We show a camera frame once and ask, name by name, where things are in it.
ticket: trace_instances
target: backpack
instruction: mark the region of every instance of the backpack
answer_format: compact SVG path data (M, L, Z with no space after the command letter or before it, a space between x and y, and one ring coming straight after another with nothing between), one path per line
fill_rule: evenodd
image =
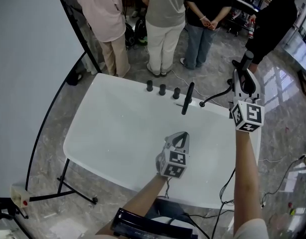
M144 17L140 17L135 25L135 37L140 44L142 45L148 44L148 33Z
M132 29L132 27L125 23L126 25L126 30L125 30L125 46L127 48L131 48L135 44L135 33Z

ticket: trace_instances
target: curved white backdrop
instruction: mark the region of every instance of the curved white backdrop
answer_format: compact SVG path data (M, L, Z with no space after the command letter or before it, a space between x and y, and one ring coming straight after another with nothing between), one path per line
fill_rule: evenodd
M0 197L25 183L43 118L83 52L60 0L0 0Z

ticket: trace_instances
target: clasped hands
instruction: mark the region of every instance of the clasped hands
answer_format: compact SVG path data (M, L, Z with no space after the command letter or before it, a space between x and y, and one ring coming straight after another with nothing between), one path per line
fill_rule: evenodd
M218 21L216 21L216 20L210 21L206 17L201 19L201 22L202 22L203 26L207 27L210 30L215 30L216 27L217 27L217 24L218 24Z

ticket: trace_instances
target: hand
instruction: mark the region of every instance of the hand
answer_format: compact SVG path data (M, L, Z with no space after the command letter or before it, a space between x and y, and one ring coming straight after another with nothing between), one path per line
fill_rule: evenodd
M217 27L218 21L217 20L213 20L209 26L209 29L211 30L215 30Z
M201 19L201 22L202 22L203 26L205 26L205 27L210 27L210 25L211 25L211 21L206 17Z
M256 15L253 14L250 18L249 18L249 22L251 22L253 20L253 22L255 23L256 21Z

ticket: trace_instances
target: red bottle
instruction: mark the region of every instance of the red bottle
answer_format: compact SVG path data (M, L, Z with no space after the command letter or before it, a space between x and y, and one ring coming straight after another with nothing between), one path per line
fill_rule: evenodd
M248 38L250 39L254 38L254 29L255 29L255 22L253 19L251 19L248 26Z

